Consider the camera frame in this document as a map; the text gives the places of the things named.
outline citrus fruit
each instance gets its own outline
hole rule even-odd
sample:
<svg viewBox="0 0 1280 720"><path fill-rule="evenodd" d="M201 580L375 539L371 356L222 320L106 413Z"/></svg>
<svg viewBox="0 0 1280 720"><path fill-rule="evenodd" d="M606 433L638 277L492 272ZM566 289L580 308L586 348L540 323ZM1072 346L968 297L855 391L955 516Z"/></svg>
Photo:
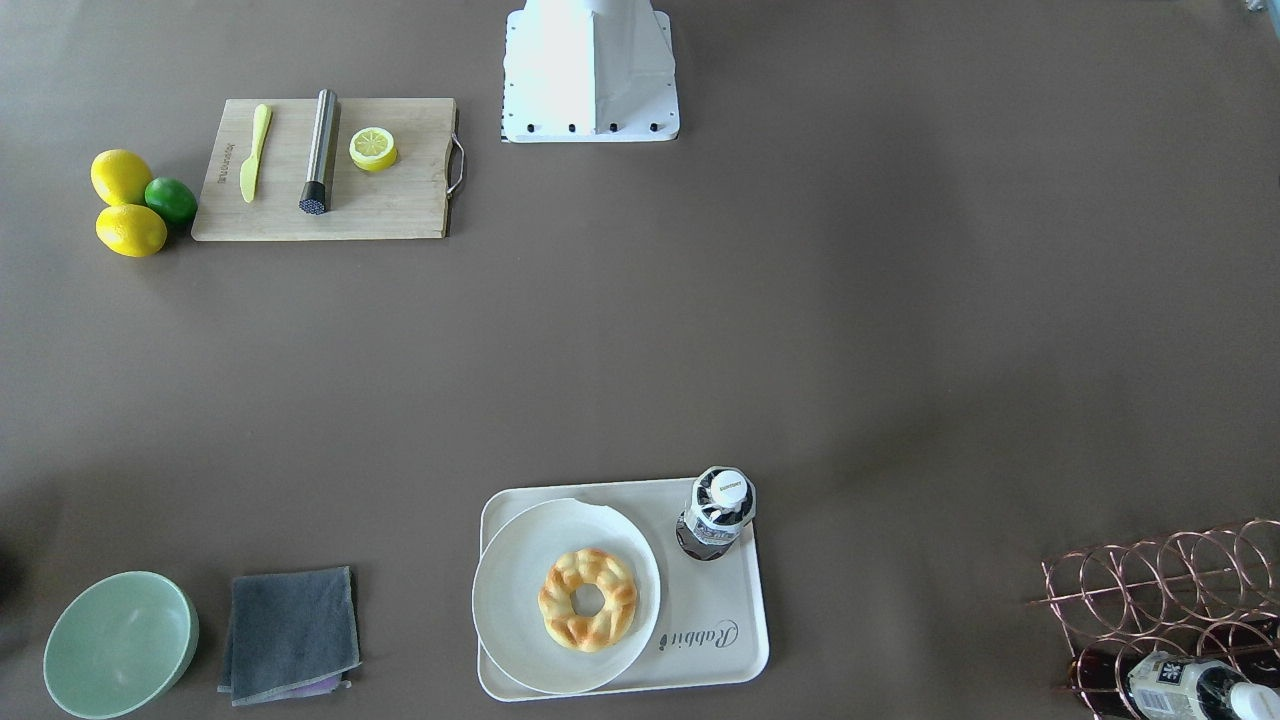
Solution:
<svg viewBox="0 0 1280 720"><path fill-rule="evenodd" d="M351 136L351 160L361 170L376 173L396 164L396 138L383 128L365 128Z"/></svg>
<svg viewBox="0 0 1280 720"><path fill-rule="evenodd" d="M93 158L88 177L97 196L108 205L137 205L151 182L151 168L128 150L108 150Z"/></svg>
<svg viewBox="0 0 1280 720"><path fill-rule="evenodd" d="M196 217L196 195L174 178L156 178L142 192L147 208L170 225L184 225Z"/></svg>
<svg viewBox="0 0 1280 720"><path fill-rule="evenodd" d="M97 215L97 237L120 255L145 258L164 247L169 228L145 205L111 205Z"/></svg>

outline copper wire rack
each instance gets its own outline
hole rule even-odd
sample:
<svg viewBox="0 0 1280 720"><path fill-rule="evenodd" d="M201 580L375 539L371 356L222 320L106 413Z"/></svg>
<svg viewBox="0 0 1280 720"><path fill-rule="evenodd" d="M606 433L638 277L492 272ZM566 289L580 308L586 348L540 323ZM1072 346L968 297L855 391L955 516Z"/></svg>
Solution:
<svg viewBox="0 0 1280 720"><path fill-rule="evenodd" d="M1157 650L1222 660L1280 687L1280 520L1253 519L1044 560L1044 600L1071 652L1065 691L1094 719L1140 719L1116 688Z"/></svg>

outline white plate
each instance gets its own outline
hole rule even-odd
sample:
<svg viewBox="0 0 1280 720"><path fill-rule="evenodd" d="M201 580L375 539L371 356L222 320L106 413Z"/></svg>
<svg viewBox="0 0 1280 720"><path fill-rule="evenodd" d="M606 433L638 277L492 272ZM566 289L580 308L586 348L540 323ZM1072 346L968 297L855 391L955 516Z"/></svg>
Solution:
<svg viewBox="0 0 1280 720"><path fill-rule="evenodd" d="M561 555L584 547L622 559L639 594L626 637L599 652L557 644L538 610L547 571ZM582 693L635 662L658 621L659 584L653 548L625 515L604 505L552 500L516 515L494 536L476 568L471 615L480 644L511 679L544 693Z"/></svg>

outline donut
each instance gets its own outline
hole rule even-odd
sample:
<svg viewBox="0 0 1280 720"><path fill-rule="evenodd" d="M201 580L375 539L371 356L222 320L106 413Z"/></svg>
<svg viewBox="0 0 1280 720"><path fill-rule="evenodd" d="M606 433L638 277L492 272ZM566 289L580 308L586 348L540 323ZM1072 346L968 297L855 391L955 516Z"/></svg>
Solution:
<svg viewBox="0 0 1280 720"><path fill-rule="evenodd" d="M573 591L584 584L595 585L604 596L604 607L591 618L573 611ZM636 614L636 597L631 570L621 560L584 547L556 560L538 592L538 607L553 641L570 650L596 652L626 634Z"/></svg>

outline gray towel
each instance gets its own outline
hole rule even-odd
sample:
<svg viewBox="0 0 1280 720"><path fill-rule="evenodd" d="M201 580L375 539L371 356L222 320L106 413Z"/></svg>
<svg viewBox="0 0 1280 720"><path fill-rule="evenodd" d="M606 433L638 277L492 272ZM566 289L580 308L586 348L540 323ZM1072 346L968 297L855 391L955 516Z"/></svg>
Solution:
<svg viewBox="0 0 1280 720"><path fill-rule="evenodd" d="M351 568L232 582L218 692L233 706L332 692L358 665Z"/></svg>

